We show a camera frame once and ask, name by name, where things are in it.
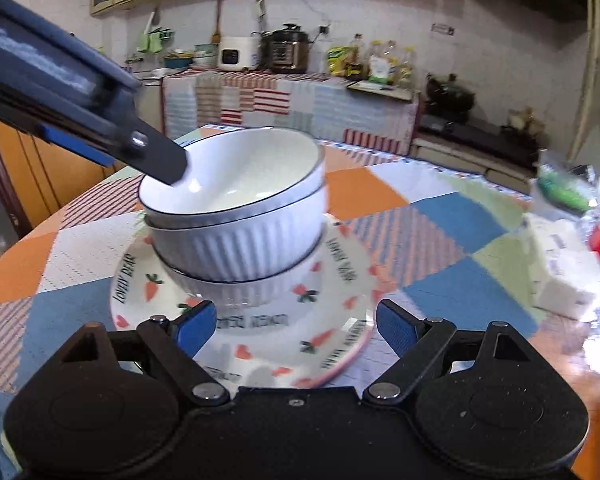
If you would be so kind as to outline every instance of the plate with carrot pattern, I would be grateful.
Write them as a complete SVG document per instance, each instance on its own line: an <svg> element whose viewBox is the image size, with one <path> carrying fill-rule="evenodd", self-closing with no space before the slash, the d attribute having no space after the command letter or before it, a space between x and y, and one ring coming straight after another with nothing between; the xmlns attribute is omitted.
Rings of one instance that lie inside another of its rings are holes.
<svg viewBox="0 0 600 480"><path fill-rule="evenodd" d="M109 304L119 330L153 314L175 319L199 301L168 277L146 235L139 232L113 275ZM268 304L219 314L195 359L231 392L319 386L369 340L382 295L377 274L360 241L333 220L302 283Z"/></svg>

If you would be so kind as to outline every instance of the patchwork tablecloth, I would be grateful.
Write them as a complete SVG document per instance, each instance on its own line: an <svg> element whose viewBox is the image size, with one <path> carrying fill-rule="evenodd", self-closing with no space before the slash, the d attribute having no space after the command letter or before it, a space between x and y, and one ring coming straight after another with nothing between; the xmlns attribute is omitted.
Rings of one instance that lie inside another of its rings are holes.
<svg viewBox="0 0 600 480"><path fill-rule="evenodd" d="M164 124L171 139L191 125L285 126L321 139L406 154L417 101L347 90L350 81L322 74L190 69L162 80Z"/></svg>
<svg viewBox="0 0 600 480"><path fill-rule="evenodd" d="M208 126L186 143L231 128ZM582 356L575 322L531 307L515 229L525 196L479 176L348 144L323 141L330 212L346 222L378 264L382 295L418 317L461 329L512 323L587 402L598 380ZM0 473L14 466L1 442L14 394L83 323L115 326L109 287L140 227L141 176L125 168L39 225L0 258ZM374 333L331 384L369 384L397 359Z"/></svg>

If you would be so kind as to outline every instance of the white bowl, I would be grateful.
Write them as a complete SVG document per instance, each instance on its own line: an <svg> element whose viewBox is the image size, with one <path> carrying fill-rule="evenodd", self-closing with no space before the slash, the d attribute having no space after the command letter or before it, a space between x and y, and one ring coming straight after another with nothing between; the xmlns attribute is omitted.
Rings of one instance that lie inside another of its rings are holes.
<svg viewBox="0 0 600 480"><path fill-rule="evenodd" d="M154 247L171 267L212 282L247 282L273 276L315 246L327 209L327 187L274 211L234 222L160 229L145 218Z"/></svg>
<svg viewBox="0 0 600 480"><path fill-rule="evenodd" d="M313 137L265 127L205 137L185 148L189 167L172 186L145 176L140 202L152 225L183 229L273 211L316 191L324 149Z"/></svg>
<svg viewBox="0 0 600 480"><path fill-rule="evenodd" d="M328 219L326 217L322 218L321 228L319 240L303 260L275 276L252 282L217 283L197 280L170 267L158 251L156 251L156 255L164 270L182 290L200 299L213 301L219 312L223 308L260 306L292 290L298 283L302 283L302 280L314 266L324 244L328 232Z"/></svg>

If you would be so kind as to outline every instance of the pressure cooker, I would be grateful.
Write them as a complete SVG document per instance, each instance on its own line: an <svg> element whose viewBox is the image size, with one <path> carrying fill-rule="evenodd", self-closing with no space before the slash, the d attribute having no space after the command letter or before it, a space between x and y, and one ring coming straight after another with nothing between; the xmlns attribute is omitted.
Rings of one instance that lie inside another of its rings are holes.
<svg viewBox="0 0 600 480"><path fill-rule="evenodd" d="M269 43L268 68L279 74L303 74L309 65L309 35L295 23L274 30Z"/></svg>

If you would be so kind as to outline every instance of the orange wooden cabinet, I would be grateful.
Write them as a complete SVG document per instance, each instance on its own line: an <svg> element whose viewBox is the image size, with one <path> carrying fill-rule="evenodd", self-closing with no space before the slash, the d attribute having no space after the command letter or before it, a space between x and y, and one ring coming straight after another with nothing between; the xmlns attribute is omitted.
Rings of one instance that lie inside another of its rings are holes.
<svg viewBox="0 0 600 480"><path fill-rule="evenodd" d="M0 122L0 198L21 237L113 171Z"/></svg>

